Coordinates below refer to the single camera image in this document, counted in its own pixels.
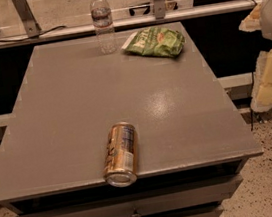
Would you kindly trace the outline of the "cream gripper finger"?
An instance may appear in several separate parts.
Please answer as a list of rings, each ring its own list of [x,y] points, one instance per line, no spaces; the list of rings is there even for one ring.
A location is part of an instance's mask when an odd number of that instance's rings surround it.
[[[272,49],[261,51],[256,61],[251,109],[259,113],[272,108]]]
[[[253,8],[249,15],[246,16],[244,20],[241,21],[239,25],[239,29],[243,32],[253,32],[260,31],[260,13],[261,13],[261,5],[257,5]]]

